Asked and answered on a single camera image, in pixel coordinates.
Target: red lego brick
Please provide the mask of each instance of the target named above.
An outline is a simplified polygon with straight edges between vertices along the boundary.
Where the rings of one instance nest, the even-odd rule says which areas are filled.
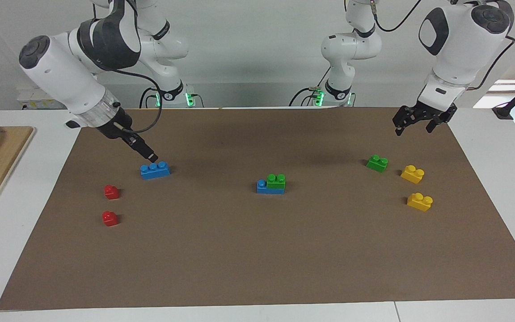
[[[120,191],[115,186],[106,186],[105,187],[105,196],[109,200],[118,199],[120,196]]]
[[[114,212],[103,212],[102,222],[109,227],[118,225],[118,216]]]

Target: wall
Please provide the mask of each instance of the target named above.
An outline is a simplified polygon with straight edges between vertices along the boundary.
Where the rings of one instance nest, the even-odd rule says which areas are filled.
[[[515,0],[511,0],[515,9]],[[357,106],[413,104],[435,61],[418,41],[423,17],[446,0],[425,0],[395,33],[383,34],[382,54],[354,65]],[[413,2],[380,2],[385,27],[398,23]],[[327,69],[320,53],[327,35],[348,32],[340,0],[167,0],[173,31],[186,35],[190,55],[177,61],[183,79],[211,106],[284,106],[300,88],[315,85]],[[99,16],[105,14],[99,10]],[[16,86],[30,81],[16,57],[33,36],[54,35],[92,16],[88,0],[0,0],[0,108],[15,108]],[[515,37],[515,26],[511,35]],[[515,60],[515,45],[494,68],[485,87],[466,93],[458,105],[471,107]],[[135,71],[145,72],[137,67]],[[106,73],[100,81],[125,106],[137,106],[148,86]]]

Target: green block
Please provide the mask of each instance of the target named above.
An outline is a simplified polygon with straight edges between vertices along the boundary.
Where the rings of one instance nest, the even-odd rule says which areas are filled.
[[[384,157],[379,157],[378,155],[373,155],[367,163],[367,167],[369,169],[373,169],[374,171],[379,171],[380,173],[384,172],[387,169],[388,159]]]
[[[280,174],[270,174],[267,176],[266,187],[268,189],[285,189],[286,188],[286,176]]]

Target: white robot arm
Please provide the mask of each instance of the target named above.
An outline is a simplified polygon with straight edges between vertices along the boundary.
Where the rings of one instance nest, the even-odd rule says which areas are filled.
[[[121,72],[141,61],[154,73],[157,91],[166,102],[185,102],[186,95],[180,95],[185,86],[168,59],[185,57],[188,46],[170,36],[169,23],[158,15],[158,0],[92,2],[109,8],[109,15],[85,21],[69,33],[33,38],[21,50],[21,67],[41,89],[65,104],[78,123],[97,128],[109,139],[120,137],[154,162],[156,154],[131,130],[131,117],[94,75]]]
[[[514,20],[511,6],[504,0],[469,1],[433,9],[419,32],[421,44],[437,57],[425,81],[425,87],[413,107],[403,106],[393,118],[397,135],[411,124],[431,120],[426,127],[431,133],[436,126],[449,122],[456,106],[454,101],[469,89],[480,69],[493,59]]]
[[[323,57],[331,64],[329,78],[325,82],[325,101],[332,105],[341,105],[350,96],[355,77],[351,61],[376,57],[382,47],[380,35],[376,32],[371,0],[351,0],[346,19],[354,28],[352,33],[331,35],[321,45]]]

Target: table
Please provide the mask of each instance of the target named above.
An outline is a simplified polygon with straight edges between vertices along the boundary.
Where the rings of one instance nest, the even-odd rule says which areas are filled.
[[[37,133],[0,196],[0,295],[13,271],[77,137],[66,111],[0,112],[0,126],[32,125]],[[486,191],[515,237],[515,125],[490,110],[459,110],[450,126]],[[505,321],[515,320],[515,300],[382,302],[334,305],[213,308],[86,309],[0,312],[2,320],[300,320]]]

